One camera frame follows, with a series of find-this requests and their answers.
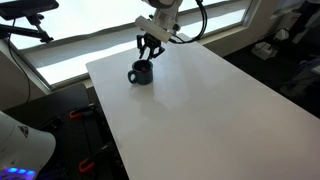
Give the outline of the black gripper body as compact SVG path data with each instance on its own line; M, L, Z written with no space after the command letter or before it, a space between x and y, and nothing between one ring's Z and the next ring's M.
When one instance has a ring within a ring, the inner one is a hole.
M145 33L144 35L137 35L137 47L139 49L149 47L149 48L157 48L161 46L161 41L156 39L149 33Z

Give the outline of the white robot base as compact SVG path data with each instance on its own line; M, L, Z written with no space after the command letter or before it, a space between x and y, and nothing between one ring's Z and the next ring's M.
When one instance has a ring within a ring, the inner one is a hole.
M51 133L0 112L0 180L35 180L55 147Z

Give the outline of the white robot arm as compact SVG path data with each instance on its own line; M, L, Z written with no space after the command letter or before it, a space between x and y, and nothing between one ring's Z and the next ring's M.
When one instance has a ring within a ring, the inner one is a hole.
M137 35L137 48L142 58L145 50L150 49L147 59L157 58L165 49L161 43L168 43L170 38L180 30L176 17L179 6L183 0L142 0L155 9L150 19L139 16L135 19L135 25L145 32Z

